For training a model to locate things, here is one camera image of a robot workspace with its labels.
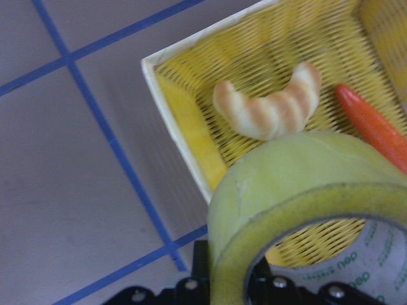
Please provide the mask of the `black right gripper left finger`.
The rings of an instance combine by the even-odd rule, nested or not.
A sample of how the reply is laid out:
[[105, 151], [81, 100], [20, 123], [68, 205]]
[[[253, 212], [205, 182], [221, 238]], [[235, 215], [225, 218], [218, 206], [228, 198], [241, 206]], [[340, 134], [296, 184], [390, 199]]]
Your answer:
[[194, 242], [191, 275], [199, 279], [201, 304], [210, 304], [209, 243], [207, 240]]

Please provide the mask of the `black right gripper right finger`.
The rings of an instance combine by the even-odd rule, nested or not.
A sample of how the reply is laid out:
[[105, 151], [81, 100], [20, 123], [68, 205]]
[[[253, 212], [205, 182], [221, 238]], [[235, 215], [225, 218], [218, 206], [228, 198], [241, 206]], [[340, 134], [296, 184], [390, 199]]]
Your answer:
[[266, 258], [262, 258], [252, 269], [249, 278], [249, 304], [266, 305], [270, 301], [272, 273]]

